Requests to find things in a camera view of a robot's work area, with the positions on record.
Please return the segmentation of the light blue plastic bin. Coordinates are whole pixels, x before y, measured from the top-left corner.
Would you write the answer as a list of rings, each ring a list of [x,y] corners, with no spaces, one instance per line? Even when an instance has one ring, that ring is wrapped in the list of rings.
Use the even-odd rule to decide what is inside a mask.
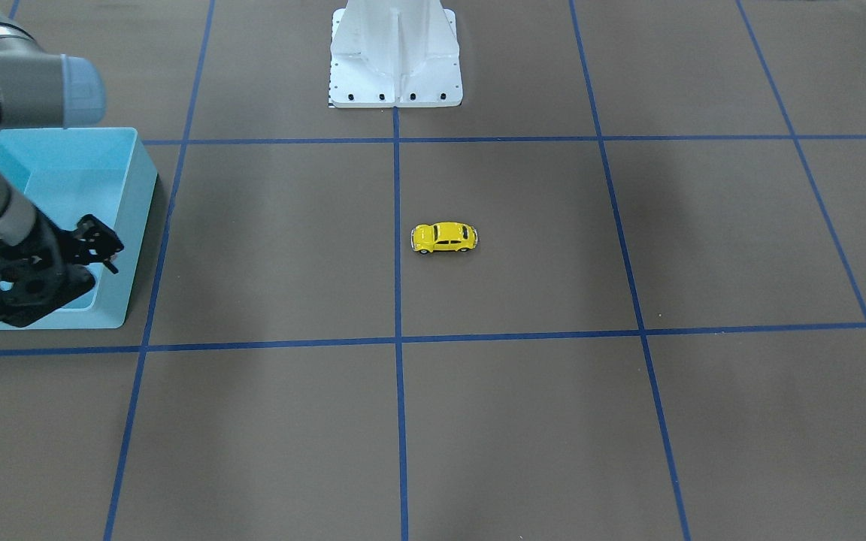
[[[0,132],[0,174],[63,230],[95,216],[123,242],[117,273],[89,265],[96,284],[35,322],[33,329],[123,325],[158,172],[131,127],[38,128]]]

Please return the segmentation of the yellow beetle toy car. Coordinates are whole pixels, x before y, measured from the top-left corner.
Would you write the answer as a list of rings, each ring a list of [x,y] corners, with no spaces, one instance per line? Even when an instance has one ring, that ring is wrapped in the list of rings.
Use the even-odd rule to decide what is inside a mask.
[[[475,249],[478,243],[478,230],[474,226],[451,220],[417,225],[410,234],[411,249],[420,254],[466,252]]]

